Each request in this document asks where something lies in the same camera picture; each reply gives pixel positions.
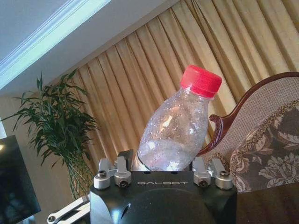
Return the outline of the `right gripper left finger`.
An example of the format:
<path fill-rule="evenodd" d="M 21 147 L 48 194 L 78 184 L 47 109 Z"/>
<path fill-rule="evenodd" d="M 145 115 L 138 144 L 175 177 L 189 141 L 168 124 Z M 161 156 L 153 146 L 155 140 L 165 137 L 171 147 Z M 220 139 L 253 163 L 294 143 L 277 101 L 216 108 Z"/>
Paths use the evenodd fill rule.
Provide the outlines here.
<path fill-rule="evenodd" d="M 130 172 L 133 158 L 133 150 L 122 151 L 118 154 L 115 167 L 112 166 L 107 158 L 99 161 L 99 169 L 93 179 L 93 187 L 96 189 L 107 189 L 110 187 L 111 178 L 120 188 L 126 188 L 132 181 Z"/>

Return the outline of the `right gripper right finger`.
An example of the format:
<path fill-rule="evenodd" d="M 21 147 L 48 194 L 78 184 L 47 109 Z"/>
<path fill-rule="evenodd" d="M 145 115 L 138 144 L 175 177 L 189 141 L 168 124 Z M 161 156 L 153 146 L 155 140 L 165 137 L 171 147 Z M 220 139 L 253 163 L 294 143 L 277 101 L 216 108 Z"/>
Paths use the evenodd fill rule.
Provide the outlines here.
<path fill-rule="evenodd" d="M 193 182 L 200 187 L 210 186 L 214 179 L 215 186 L 220 189 L 231 189 L 233 180 L 224 168 L 221 160 L 213 158 L 210 166 L 206 169 L 203 158 L 196 157 L 192 162 Z"/>

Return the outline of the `silver-barred finger of the left gripper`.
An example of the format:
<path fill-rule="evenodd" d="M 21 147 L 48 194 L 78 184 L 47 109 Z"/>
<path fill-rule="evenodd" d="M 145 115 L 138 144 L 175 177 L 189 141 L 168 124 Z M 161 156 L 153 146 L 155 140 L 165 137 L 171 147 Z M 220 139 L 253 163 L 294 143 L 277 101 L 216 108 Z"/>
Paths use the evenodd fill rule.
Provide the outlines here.
<path fill-rule="evenodd" d="M 48 224 L 77 224 L 90 214 L 90 196 L 82 196 L 62 209 L 49 214 Z"/>

